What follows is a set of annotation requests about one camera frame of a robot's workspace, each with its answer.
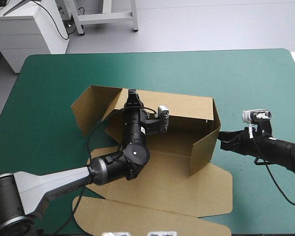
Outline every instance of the wire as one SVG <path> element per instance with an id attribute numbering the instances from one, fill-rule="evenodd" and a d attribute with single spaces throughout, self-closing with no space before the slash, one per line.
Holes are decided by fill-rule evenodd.
<path id="1" fill-rule="evenodd" d="M 72 220 L 72 218 L 73 218 L 73 216 L 74 216 L 74 214 L 75 214 L 75 212 L 76 212 L 76 210 L 78 209 L 78 206 L 79 206 L 79 204 L 80 204 L 80 201 L 81 201 L 81 199 L 82 199 L 82 196 L 83 196 L 83 193 L 84 193 L 84 190 L 85 190 L 85 188 L 86 188 L 86 186 L 87 186 L 87 184 L 88 184 L 88 182 L 89 182 L 89 179 L 90 179 L 90 175 L 88 176 L 88 179 L 85 181 L 85 183 L 84 183 L 84 185 L 83 185 L 83 188 L 82 188 L 82 191 L 81 191 L 81 193 L 80 193 L 80 195 L 79 195 L 79 198 L 78 198 L 78 201 L 77 201 L 77 203 L 75 204 L 75 206 L 74 206 L 74 209 L 73 209 L 73 211 L 72 211 L 72 213 L 71 213 L 71 215 L 69 216 L 69 218 L 60 226 L 60 228 L 58 228 L 51 236 L 55 236 L 56 234 L 58 234 L 71 220 Z"/>
<path id="2" fill-rule="evenodd" d="M 256 143 L 256 141 L 255 141 L 255 138 L 253 137 L 252 140 L 254 141 L 254 144 L 255 144 L 255 146 L 256 146 L 258 152 L 259 152 L 259 155 L 261 156 L 261 159 L 265 160 L 265 157 L 264 157 L 263 153 L 261 152 L 259 146 L 257 145 L 257 143 Z M 283 192 L 283 190 L 280 188 L 279 184 L 276 182 L 276 180 L 275 180 L 275 178 L 274 178 L 274 176 L 273 176 L 273 174 L 272 174 L 272 172 L 271 172 L 271 170 L 270 170 L 268 164 L 266 163 L 266 161 L 265 161 L 265 167 L 266 167 L 267 171 L 269 172 L 269 175 L 271 176 L 271 179 L 273 180 L 275 186 L 276 186 L 277 189 L 280 191 L 280 193 L 283 195 L 283 197 L 285 198 L 285 200 L 288 201 L 288 202 L 289 202 L 290 204 L 292 204 L 293 206 L 295 206 L 295 203 L 292 202 L 292 201 L 286 196 L 286 194 L 285 194 L 285 193 Z"/>
<path id="3" fill-rule="evenodd" d="M 94 133 L 94 131 L 102 124 L 102 123 L 104 123 L 107 119 L 109 119 L 110 117 L 112 117 L 113 115 L 115 115 L 115 114 L 117 114 L 118 112 L 121 112 L 121 111 L 124 111 L 124 110 L 127 110 L 127 109 L 130 109 L 130 108 L 142 108 L 142 109 L 147 109 L 147 110 L 150 110 L 150 111 L 153 111 L 154 112 L 154 114 L 156 114 L 156 111 L 155 110 L 153 110 L 153 109 L 151 109 L 151 108 L 148 108 L 148 107 L 140 107 L 140 106 L 133 106 L 133 107 L 124 107 L 124 108 L 122 108 L 122 109 L 120 109 L 120 110 L 116 110 L 116 111 L 114 111 L 114 112 L 112 112 L 112 113 L 110 113 L 108 116 L 106 116 L 102 121 L 100 121 L 99 122 L 99 124 L 98 125 L 95 125 L 94 127 L 93 127 L 93 129 L 90 131 L 90 133 L 89 133 L 89 135 L 88 135 L 88 141 L 87 141 L 87 148 L 88 148 L 88 156 L 89 156 L 89 164 L 91 165 L 91 153 L 90 153 L 90 150 L 89 150 L 89 140 L 90 140 L 90 138 L 91 138 L 91 136 L 92 136 L 92 134 Z M 74 216 L 74 214 L 75 214 L 75 212 L 76 212 L 76 210 L 78 209 L 78 206 L 79 206 L 79 204 L 80 204 L 80 201 L 81 201 L 81 199 L 82 199 L 82 196 L 83 196 L 83 193 L 84 193 L 84 191 L 85 191 L 85 188 L 86 188 L 86 185 L 88 184 L 88 182 L 89 182 L 89 179 L 90 179 L 90 176 L 91 175 L 89 175 L 88 176 L 88 178 L 87 178 L 87 180 L 85 181 L 85 183 L 84 183 L 84 186 L 83 186 L 83 188 L 82 188 L 82 190 L 81 190 L 81 193 L 80 193 L 80 195 L 79 195 L 79 198 L 78 198 L 78 201 L 77 201 L 77 203 L 75 204 L 75 206 L 74 206 L 74 209 L 73 209 L 73 211 L 72 211 L 72 213 L 71 213 L 71 215 L 69 216 L 69 218 L 51 235 L 51 236 L 55 236 L 56 234 L 58 234 L 71 220 L 72 220 L 72 218 L 73 218 L 73 216 Z"/>
<path id="4" fill-rule="evenodd" d="M 84 13 L 85 13 L 85 9 L 84 9 L 84 7 L 80 7 L 80 8 L 79 8 L 79 10 L 81 10 L 81 9 L 83 9 L 83 13 L 82 13 L 82 15 L 84 15 Z M 67 34 L 68 34 L 68 35 L 71 35 L 71 34 L 73 34 L 75 31 L 77 31 L 77 27 L 75 27 L 75 29 L 74 29 L 71 33 L 68 33 L 68 31 L 67 31 Z"/>
<path id="5" fill-rule="evenodd" d="M 59 31 L 59 29 L 58 29 L 58 26 L 57 26 L 57 24 L 56 24 L 54 18 L 53 18 L 52 15 L 49 13 L 49 11 L 48 11 L 46 8 L 44 8 L 41 4 L 35 2 L 34 0 L 31 0 L 31 1 L 34 2 L 34 3 L 36 3 L 38 6 L 42 7 L 42 8 L 48 13 L 48 15 L 50 16 L 50 18 L 53 20 L 53 22 L 54 22 L 54 24 L 55 24 L 55 26 L 56 26 L 56 29 L 57 29 L 59 35 L 61 36 L 61 38 L 63 38 L 64 40 L 68 40 L 68 39 L 69 39 L 69 35 L 68 35 L 67 38 L 65 38 L 65 37 L 62 36 L 62 34 L 60 33 L 60 31 Z"/>
<path id="6" fill-rule="evenodd" d="M 91 165 L 91 162 L 92 162 L 92 155 L 91 155 L 91 151 L 90 151 L 90 148 L 89 148 L 89 141 L 90 141 L 90 138 L 92 136 L 92 134 L 95 132 L 95 130 L 102 124 L 104 123 L 106 120 L 108 120 L 110 117 L 112 117 L 113 115 L 117 114 L 118 112 L 121 112 L 121 111 L 124 111 L 124 110 L 127 110 L 127 109 L 130 109 L 130 108 L 142 108 L 142 109 L 147 109 L 147 110 L 150 110 L 150 111 L 153 111 L 154 114 L 156 114 L 156 111 L 151 109 L 151 108 L 148 108 L 148 107 L 140 107 L 140 106 L 133 106 L 133 107 L 124 107 L 120 110 L 116 110 L 112 113 L 110 113 L 108 116 L 106 116 L 102 121 L 99 122 L 99 124 L 95 124 L 95 126 L 91 129 L 91 131 L 89 132 L 89 135 L 88 135 L 88 140 L 87 140 L 87 150 L 88 150 L 88 158 L 89 158 L 89 164 Z"/>
<path id="7" fill-rule="evenodd" d="M 85 13 L 85 9 L 84 9 L 84 7 L 80 7 L 80 8 L 79 8 L 79 10 L 81 10 L 81 9 L 83 9 L 83 13 L 82 13 L 82 15 L 84 15 L 84 13 Z"/>

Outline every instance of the white table frame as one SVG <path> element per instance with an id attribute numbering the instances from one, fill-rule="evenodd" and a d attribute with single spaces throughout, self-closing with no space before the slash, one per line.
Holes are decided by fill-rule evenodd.
<path id="1" fill-rule="evenodd" d="M 137 7 L 136 0 L 130 0 L 131 11 L 128 12 L 112 12 L 112 0 L 103 0 L 103 11 L 101 14 L 88 14 L 81 15 L 77 3 L 75 0 L 69 0 L 69 5 L 72 12 L 75 25 L 77 27 L 79 35 L 84 35 L 83 25 L 94 25 L 102 23 L 112 22 L 133 22 L 133 31 L 137 32 L 138 19 L 137 19 Z"/>

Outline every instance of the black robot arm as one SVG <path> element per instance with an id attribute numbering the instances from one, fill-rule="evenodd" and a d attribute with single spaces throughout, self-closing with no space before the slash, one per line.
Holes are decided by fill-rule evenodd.
<path id="1" fill-rule="evenodd" d="M 249 123 L 249 127 L 220 132 L 221 149 L 254 156 L 256 165 L 277 164 L 295 173 L 295 144 L 273 138 L 270 119 L 271 113 L 267 110 L 244 111 L 243 121 Z"/>
<path id="2" fill-rule="evenodd" d="M 26 172 L 0 175 L 0 236 L 28 234 L 34 218 L 42 218 L 48 203 L 63 194 L 91 183 L 103 185 L 138 176 L 149 160 L 146 134 L 166 133 L 169 110 L 160 106 L 155 119 L 150 119 L 135 89 L 129 90 L 122 110 L 121 150 L 93 158 L 88 166 L 44 176 Z"/>

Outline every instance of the cabinet drawer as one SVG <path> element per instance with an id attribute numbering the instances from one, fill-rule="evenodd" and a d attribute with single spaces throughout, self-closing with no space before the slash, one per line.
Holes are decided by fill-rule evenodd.
<path id="1" fill-rule="evenodd" d="M 0 35 L 0 49 L 48 48 L 41 34 Z"/>
<path id="2" fill-rule="evenodd" d="M 20 73 L 25 59 L 30 55 L 50 54 L 48 48 L 0 50 L 15 73 Z"/>
<path id="3" fill-rule="evenodd" d="M 0 20 L 0 35 L 7 34 L 41 34 L 33 19 Z"/>

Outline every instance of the open cardboard box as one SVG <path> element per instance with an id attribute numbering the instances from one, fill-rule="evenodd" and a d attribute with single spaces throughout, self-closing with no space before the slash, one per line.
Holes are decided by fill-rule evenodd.
<path id="1" fill-rule="evenodd" d="M 179 236 L 231 235 L 227 227 L 197 218 L 226 214 L 233 207 L 231 174 L 209 163 L 220 129 L 213 98 L 137 92 L 144 106 L 169 108 L 168 132 L 147 136 L 150 160 L 135 180 L 89 185 L 105 199 L 83 197 L 76 221 L 93 235 L 130 232 L 145 236 L 151 231 L 177 231 Z M 125 88 L 87 88 L 72 105 L 82 132 L 87 134 L 99 119 L 123 108 L 127 97 Z M 106 129 L 119 143 L 122 125 L 120 112 L 110 118 Z M 92 156 L 116 150 L 96 149 Z"/>

